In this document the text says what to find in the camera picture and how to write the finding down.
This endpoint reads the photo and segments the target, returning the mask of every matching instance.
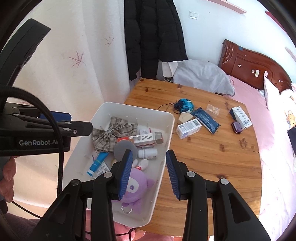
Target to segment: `curtain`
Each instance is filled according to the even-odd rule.
[[[50,110],[90,121],[104,102],[123,103],[130,92],[123,0],[43,0],[33,18],[51,28],[14,86]],[[71,151],[79,138],[72,138]],[[15,200],[49,207],[56,197],[58,154],[17,158]]]

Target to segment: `white medicine box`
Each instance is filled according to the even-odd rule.
[[[251,120],[240,106],[231,108],[231,111],[233,112],[236,121],[240,123],[242,129],[248,128],[252,125]]]
[[[180,139],[183,139],[198,132],[201,126],[201,123],[197,119],[193,119],[181,125],[178,125],[176,131]]]

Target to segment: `plush toy keyring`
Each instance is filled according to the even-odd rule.
[[[139,163],[137,159],[133,161],[126,193],[120,201],[121,210],[124,213],[131,213],[132,211],[141,213],[142,198],[145,192],[155,183],[153,179],[148,178],[143,172],[148,167],[148,164],[149,161],[147,159],[143,159]],[[129,207],[131,210],[125,212],[123,210],[125,207]]]

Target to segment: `black puffer jacket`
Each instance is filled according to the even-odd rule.
[[[125,0],[125,41],[129,78],[156,79],[158,60],[187,58],[181,22],[172,0]]]

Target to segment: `wood grain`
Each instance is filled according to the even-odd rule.
[[[218,66],[228,75],[231,75],[255,89],[264,90],[264,73],[267,78],[279,89],[292,89],[291,79],[287,72],[268,56],[248,50],[237,44],[224,40],[222,54]]]
[[[223,177],[227,178],[258,215],[262,176],[254,128],[251,126],[241,134],[234,133],[231,127],[233,119],[229,114],[229,110],[235,106],[242,107],[248,114],[244,104],[200,89],[147,79],[138,82],[125,104],[157,109],[181,98],[190,99],[196,108],[206,109],[209,103],[220,108],[220,114],[215,119],[221,126],[214,135],[202,126],[199,132],[181,140],[175,131],[175,121],[170,149],[174,150],[179,161],[186,163],[189,170],[205,179],[218,181]],[[166,107],[163,106],[160,110],[165,111]],[[173,106],[169,107],[168,111],[178,119],[179,115],[173,112]],[[187,201],[178,201],[174,196],[166,169],[152,220],[141,229],[157,234],[182,236],[186,208]],[[213,235],[210,199],[208,209],[209,235]]]

